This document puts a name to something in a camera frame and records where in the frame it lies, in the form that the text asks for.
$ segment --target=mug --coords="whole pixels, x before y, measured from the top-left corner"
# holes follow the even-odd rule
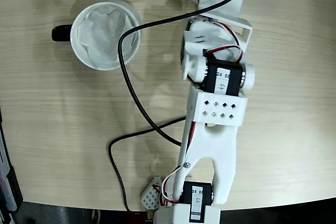
[[[86,7],[84,10],[82,10],[77,15],[72,25],[60,25],[54,27],[51,32],[51,38],[53,39],[53,41],[70,42],[75,55],[82,63],[84,63],[86,66],[90,68],[106,71],[120,68],[119,59],[117,58],[116,61],[112,62],[95,61],[89,57],[86,48],[78,41],[78,27],[82,24],[82,22],[84,21],[84,19],[87,17],[88,14],[90,14],[93,10],[97,9],[98,7],[102,6],[113,6],[123,11],[128,16],[132,28],[141,24],[140,15],[129,3],[126,3],[124,1],[99,2],[90,5]],[[130,52],[123,56],[125,64],[127,64],[138,51],[140,41],[141,41],[141,31],[139,30],[136,32],[136,38]]]

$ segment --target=robotic arm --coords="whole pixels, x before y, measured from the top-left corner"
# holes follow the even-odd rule
[[[199,0],[198,9],[220,1]],[[220,209],[212,204],[224,204],[228,198],[236,170],[237,131],[248,100],[244,90],[251,89],[255,80],[254,67],[245,56],[252,26],[238,17],[242,3],[232,0],[194,16],[184,31],[182,72],[183,79],[191,82],[187,116],[178,166],[162,183],[164,198],[174,205],[156,211],[155,224],[219,223]],[[213,161],[212,183],[186,182],[203,157]],[[169,193],[166,184],[173,174]]]

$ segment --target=floor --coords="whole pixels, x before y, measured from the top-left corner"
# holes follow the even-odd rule
[[[335,224],[336,198],[275,208],[223,211],[220,224]],[[101,224],[145,224],[142,217],[129,216],[121,211],[100,211]],[[36,224],[91,224],[97,223],[97,211],[91,221],[92,210],[57,207],[23,202],[16,214],[18,224],[26,224],[28,218]]]

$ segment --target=white wire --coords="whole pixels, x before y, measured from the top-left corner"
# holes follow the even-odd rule
[[[99,222],[100,222],[100,210],[98,209],[97,211],[98,211],[98,219],[97,219],[97,224],[99,224]]]
[[[96,210],[92,210],[92,214],[91,214],[91,220],[93,220],[94,219],[94,216],[96,215]]]
[[[162,192],[162,196],[168,200],[168,201],[176,201],[175,199],[169,199],[165,194],[164,194],[164,185],[166,184],[167,180],[174,175],[175,173],[177,173],[177,171],[181,170],[183,168],[183,165],[180,165],[179,167],[175,168],[174,171],[172,171],[168,176],[165,177],[165,179],[162,181],[162,185],[161,185],[161,192]]]

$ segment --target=light wood tabletop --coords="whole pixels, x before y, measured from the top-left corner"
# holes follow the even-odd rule
[[[0,106],[24,200],[123,209],[107,144],[148,127],[120,70],[84,66],[54,26],[108,0],[0,0]],[[195,0],[125,0],[144,23],[195,9]],[[237,142],[237,173],[223,209],[336,197],[336,0],[244,0],[254,27],[247,54],[257,78]],[[143,31],[128,64],[132,83],[156,122],[184,115],[181,23]],[[165,131],[180,140],[183,123]],[[153,176],[165,176],[179,148],[156,133],[116,144],[115,161],[132,210]],[[203,160],[191,175],[211,181]]]

